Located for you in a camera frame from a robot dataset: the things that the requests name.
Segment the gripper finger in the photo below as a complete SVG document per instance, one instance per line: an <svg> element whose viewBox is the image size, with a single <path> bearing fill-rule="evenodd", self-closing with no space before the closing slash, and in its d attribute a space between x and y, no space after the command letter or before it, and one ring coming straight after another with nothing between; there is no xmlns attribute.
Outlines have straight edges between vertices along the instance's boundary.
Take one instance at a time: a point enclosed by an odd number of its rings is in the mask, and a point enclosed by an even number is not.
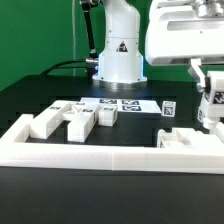
<svg viewBox="0 0 224 224"><path fill-rule="evenodd" d="M204 92L206 88L205 75L201 70L200 66L202 65L200 58L192 58L189 61L189 74L195 79L196 87L199 92Z"/></svg>

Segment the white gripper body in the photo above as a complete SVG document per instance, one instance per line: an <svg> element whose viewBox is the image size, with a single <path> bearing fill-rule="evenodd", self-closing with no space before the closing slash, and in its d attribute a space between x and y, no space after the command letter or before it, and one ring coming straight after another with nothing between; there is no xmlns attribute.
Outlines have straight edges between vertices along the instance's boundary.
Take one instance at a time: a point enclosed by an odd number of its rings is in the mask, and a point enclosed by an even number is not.
<svg viewBox="0 0 224 224"><path fill-rule="evenodd" d="M224 18L198 18L191 6L156 9L150 14L145 58L152 66L183 65L193 58L224 64Z"/></svg>

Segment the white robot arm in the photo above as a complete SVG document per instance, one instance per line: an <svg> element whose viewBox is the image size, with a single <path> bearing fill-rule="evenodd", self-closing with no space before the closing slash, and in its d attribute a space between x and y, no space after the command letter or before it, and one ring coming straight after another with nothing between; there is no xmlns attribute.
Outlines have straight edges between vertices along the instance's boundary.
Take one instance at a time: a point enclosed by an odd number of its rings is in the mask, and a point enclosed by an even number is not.
<svg viewBox="0 0 224 224"><path fill-rule="evenodd" d="M145 38L139 52L140 14L126 0L102 0L106 16L105 47L93 80L117 89L147 81L143 63L188 65L204 91L200 66L224 64L224 0L152 0Z"/></svg>

